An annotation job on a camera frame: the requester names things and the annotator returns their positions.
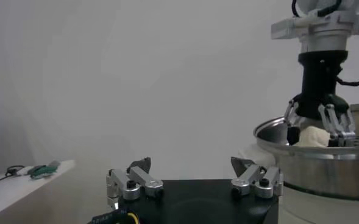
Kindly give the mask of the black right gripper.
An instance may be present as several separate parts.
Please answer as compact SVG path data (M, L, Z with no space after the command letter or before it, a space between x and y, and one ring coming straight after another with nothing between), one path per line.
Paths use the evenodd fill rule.
M300 138L300 116L320 119L329 133L330 147L352 147L356 138L355 121L349 104L336 95L341 64L348 51L314 51L299 54L303 66L301 93L291 99L284 114L286 140L294 145Z

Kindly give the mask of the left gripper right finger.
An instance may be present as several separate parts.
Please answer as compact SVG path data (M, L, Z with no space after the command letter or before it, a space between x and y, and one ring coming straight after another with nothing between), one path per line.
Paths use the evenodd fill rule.
M266 168L250 159L231 157L236 177L230 181L233 198L242 198L254 193L258 198L283 195L283 173L279 167Z

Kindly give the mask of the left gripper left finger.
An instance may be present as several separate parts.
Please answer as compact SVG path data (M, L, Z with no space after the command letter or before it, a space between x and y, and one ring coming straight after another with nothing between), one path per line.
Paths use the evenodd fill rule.
M106 174L107 206L119 208L119 200L136 201L141 193L154 199L160 199L164 194L163 181L150 176L152 160L145 157L133 161L126 170L110 169Z

